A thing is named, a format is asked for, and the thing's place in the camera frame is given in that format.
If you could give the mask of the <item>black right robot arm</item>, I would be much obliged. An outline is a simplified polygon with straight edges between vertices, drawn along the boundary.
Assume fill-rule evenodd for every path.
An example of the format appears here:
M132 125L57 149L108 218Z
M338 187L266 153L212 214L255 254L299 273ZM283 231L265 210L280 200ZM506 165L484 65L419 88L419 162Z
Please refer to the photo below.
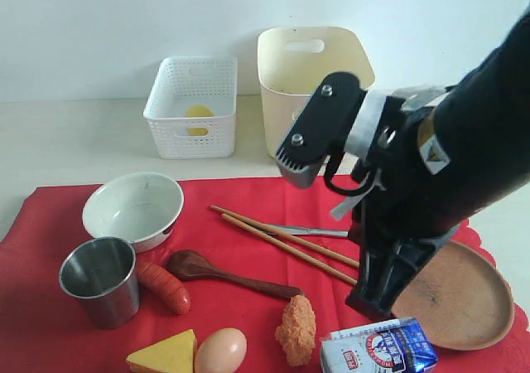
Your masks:
M529 180L529 16L433 108L407 114L387 148L373 147L382 188L354 208L358 282L347 304L383 317L458 225Z

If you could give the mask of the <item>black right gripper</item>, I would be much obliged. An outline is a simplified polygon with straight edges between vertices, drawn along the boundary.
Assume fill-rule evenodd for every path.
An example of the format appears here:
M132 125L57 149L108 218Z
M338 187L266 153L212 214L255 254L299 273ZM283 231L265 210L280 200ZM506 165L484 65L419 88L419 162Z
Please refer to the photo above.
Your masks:
M345 299L370 319L393 304L460 222L460 106L454 85L399 90L349 89L348 153L369 176L357 213L359 278Z

